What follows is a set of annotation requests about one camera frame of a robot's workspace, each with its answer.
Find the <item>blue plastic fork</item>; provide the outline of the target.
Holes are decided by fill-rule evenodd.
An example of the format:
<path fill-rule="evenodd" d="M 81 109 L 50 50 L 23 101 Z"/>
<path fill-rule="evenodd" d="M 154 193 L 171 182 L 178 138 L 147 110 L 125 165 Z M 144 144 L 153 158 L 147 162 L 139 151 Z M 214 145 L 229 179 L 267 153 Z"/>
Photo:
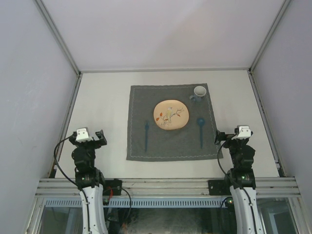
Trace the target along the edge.
<path fill-rule="evenodd" d="M 147 149 L 148 149 L 148 132 L 149 132 L 149 121 L 148 120 L 145 121 L 144 129 L 145 129 L 145 144 L 144 144 L 144 147 L 145 147 L 145 152 L 147 152 Z"/>

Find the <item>beige bird pattern plate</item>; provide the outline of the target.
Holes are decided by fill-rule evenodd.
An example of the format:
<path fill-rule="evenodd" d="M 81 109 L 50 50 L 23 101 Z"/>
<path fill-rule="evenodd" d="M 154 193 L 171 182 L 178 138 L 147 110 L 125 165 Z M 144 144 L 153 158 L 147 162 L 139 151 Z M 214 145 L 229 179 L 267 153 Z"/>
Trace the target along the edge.
<path fill-rule="evenodd" d="M 164 100 L 153 112 L 154 122 L 163 130 L 181 129 L 189 122 L 190 114 L 186 105 L 179 100 Z"/>

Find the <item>white mug blue handle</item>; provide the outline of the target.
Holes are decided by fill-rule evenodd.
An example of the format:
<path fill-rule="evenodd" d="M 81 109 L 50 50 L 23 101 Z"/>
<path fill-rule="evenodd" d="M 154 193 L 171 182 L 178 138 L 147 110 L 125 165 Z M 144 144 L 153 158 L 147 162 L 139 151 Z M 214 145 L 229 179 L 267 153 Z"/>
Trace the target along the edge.
<path fill-rule="evenodd" d="M 196 86 L 194 88 L 194 93 L 189 97 L 193 102 L 202 101 L 207 94 L 207 89 L 204 86 Z"/>

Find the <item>blue plastic spoon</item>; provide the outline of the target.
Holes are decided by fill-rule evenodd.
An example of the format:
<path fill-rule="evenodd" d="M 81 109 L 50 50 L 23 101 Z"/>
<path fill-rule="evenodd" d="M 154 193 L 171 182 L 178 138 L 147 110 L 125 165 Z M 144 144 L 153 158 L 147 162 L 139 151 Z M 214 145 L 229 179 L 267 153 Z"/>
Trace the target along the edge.
<path fill-rule="evenodd" d="M 203 148 L 203 127 L 205 125 L 205 119 L 202 117 L 199 117 L 196 120 L 198 126 L 199 126 L 199 140 L 200 140 L 200 148 Z"/>

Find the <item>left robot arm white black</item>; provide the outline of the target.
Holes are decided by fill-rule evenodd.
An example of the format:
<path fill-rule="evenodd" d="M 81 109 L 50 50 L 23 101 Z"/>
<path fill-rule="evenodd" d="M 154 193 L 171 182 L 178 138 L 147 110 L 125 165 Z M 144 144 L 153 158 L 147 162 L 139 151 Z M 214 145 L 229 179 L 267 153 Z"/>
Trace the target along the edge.
<path fill-rule="evenodd" d="M 95 132 L 95 140 L 87 127 L 73 132 L 69 141 L 76 146 L 71 157 L 75 164 L 75 183 L 82 202 L 83 233 L 107 234 L 104 207 L 113 195 L 119 195 L 122 182 L 118 179 L 105 181 L 103 173 L 95 167 L 96 149 L 107 144 L 102 130 Z"/>

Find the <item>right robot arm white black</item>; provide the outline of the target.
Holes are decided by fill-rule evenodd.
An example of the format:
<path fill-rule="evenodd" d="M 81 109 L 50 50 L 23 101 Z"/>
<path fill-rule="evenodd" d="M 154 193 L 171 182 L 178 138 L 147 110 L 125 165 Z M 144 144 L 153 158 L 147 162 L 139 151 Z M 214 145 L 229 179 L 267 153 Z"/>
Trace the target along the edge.
<path fill-rule="evenodd" d="M 248 145 L 253 135 L 248 125 L 238 125 L 233 134 L 216 131 L 217 163 L 224 174 L 223 180 L 209 180 L 209 194 L 230 196 L 234 204 L 238 234 L 264 233 L 256 203 L 256 182 L 252 165 L 255 149 Z M 222 148 L 228 149 L 233 167 L 225 171 L 220 163 Z"/>

